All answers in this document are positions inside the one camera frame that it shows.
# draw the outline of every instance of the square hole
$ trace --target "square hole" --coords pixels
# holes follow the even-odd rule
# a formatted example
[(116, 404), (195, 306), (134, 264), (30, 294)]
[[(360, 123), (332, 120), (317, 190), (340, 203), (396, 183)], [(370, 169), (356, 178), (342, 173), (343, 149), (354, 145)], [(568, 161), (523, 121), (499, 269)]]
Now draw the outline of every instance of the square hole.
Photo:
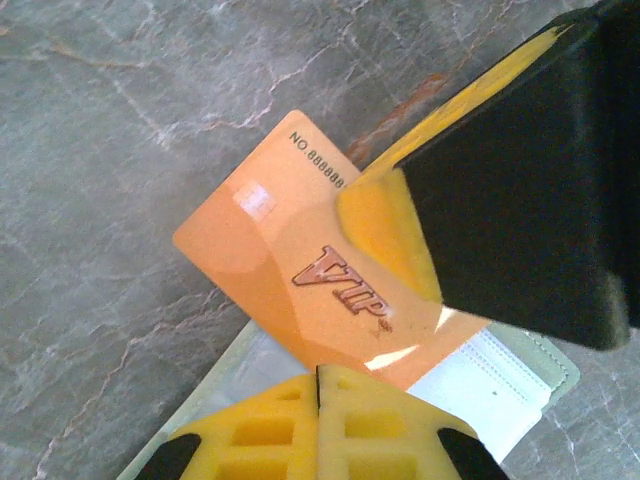
[(231, 445), (291, 445), (293, 426), (290, 418), (252, 418), (238, 425)]
[(402, 417), (393, 410), (349, 412), (344, 422), (347, 438), (397, 438), (405, 432)]
[(386, 455), (349, 458), (349, 480), (416, 480), (416, 459)]
[(256, 460), (252, 462), (224, 463), (218, 469), (215, 480), (286, 480), (287, 464), (278, 461)]

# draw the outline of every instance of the card chip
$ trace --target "card chip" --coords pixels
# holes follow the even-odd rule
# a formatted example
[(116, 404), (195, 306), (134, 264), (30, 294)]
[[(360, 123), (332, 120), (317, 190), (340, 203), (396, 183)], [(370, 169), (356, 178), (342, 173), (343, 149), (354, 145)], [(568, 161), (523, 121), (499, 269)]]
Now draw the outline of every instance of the card chip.
[(269, 192), (255, 181), (240, 187), (233, 195), (233, 200), (256, 221), (264, 219), (276, 206)]

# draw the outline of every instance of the gray marble surface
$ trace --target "gray marble surface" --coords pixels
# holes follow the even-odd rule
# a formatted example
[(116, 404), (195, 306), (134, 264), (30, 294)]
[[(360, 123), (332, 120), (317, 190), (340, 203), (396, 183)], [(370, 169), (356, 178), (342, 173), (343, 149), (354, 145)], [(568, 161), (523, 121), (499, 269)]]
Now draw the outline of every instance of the gray marble surface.
[[(171, 244), (291, 109), (359, 165), (588, 1), (2, 0), (0, 478), (106, 479), (246, 317)], [(513, 479), (640, 478), (640, 338)]]

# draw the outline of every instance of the stitched seam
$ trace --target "stitched seam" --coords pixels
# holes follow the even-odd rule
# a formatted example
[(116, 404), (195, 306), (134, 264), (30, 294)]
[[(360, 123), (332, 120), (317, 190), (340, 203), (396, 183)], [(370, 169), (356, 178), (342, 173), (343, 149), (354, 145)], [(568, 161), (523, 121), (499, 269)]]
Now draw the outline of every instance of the stitched seam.
[(542, 345), (542, 344), (538, 341), (538, 339), (537, 339), (537, 338), (535, 338), (534, 336), (532, 336), (529, 332), (525, 332), (525, 335), (526, 335), (527, 337), (529, 337), (529, 338), (533, 341), (533, 343), (535, 343), (535, 344), (536, 344), (536, 346), (537, 346), (540, 350), (542, 350), (544, 353), (546, 353), (547, 355), (549, 355), (549, 358), (551, 358), (551, 360), (553, 360), (553, 361), (554, 361), (554, 363), (555, 363), (556, 365), (558, 365), (558, 366), (560, 367), (560, 369), (562, 370), (562, 380), (560, 380), (560, 382), (559, 382), (556, 386), (554, 386), (554, 387), (551, 389), (551, 393), (553, 394), (556, 390), (558, 390), (558, 389), (559, 389), (560, 387), (562, 387), (565, 383), (567, 383), (567, 380), (569, 379), (569, 371), (567, 370), (567, 367), (565, 367), (565, 366), (560, 362), (560, 360), (558, 360), (558, 359), (556, 358), (556, 356), (555, 356), (553, 353), (551, 353), (549, 350), (547, 350), (547, 349), (544, 347), (544, 345)]
[(528, 368), (523, 368), (522, 365), (520, 365), (518, 362), (516, 362), (512, 357), (510, 357), (509, 355), (507, 355), (498, 345), (498, 341), (497, 339), (491, 335), (491, 334), (486, 334), (484, 335), (484, 338), (486, 340), (488, 340), (489, 346), (492, 348), (493, 351), (495, 351), (498, 355), (500, 355), (503, 359), (507, 360), (512, 366), (514, 366), (515, 368), (517, 368), (518, 370), (520, 370), (522, 373), (524, 373), (532, 382), (534, 382), (537, 386), (539, 387), (547, 387), (548, 385), (546, 383), (544, 383), (542, 380), (540, 380), (540, 377), (537, 377), (533, 375), (533, 373), (531, 372), (531, 370), (529, 370)]
[[(472, 357), (466, 350), (467, 349), (471, 349), (473, 351), (476, 352), (476, 356)], [(478, 365), (482, 370), (484, 370), (485, 373), (489, 374), (490, 376), (494, 377), (494, 378), (499, 378), (500, 380), (502, 380), (502, 382), (507, 385), (509, 388), (511, 388), (511, 390), (513, 390), (513, 392), (516, 394), (516, 399), (525, 406), (528, 406), (528, 402), (527, 402), (527, 398), (520, 392), (520, 390), (518, 390), (516, 387), (514, 387), (511, 382), (509, 382), (506, 378), (504, 378), (504, 376), (502, 376), (500, 374), (500, 372), (493, 366), (491, 365), (487, 359), (484, 358), (484, 356), (482, 356), (480, 354), (480, 352), (478, 352), (478, 350), (476, 350), (473, 346), (471, 345), (466, 345), (465, 348), (463, 348), (462, 353), (467, 356), (470, 360), (478, 360), (479, 362), (482, 362), (482, 364), (478, 363), (478, 362), (474, 362), (476, 365)]]

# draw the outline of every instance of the yellow edge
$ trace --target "yellow edge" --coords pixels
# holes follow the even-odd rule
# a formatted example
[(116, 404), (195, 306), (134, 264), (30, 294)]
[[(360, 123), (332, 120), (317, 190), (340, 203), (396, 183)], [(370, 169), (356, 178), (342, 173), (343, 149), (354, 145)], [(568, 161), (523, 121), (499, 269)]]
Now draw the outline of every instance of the yellow edge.
[(569, 28), (571, 26), (550, 28), (518, 47), (389, 147), (346, 190), (391, 170), (397, 162), (493, 97), (549, 50)]

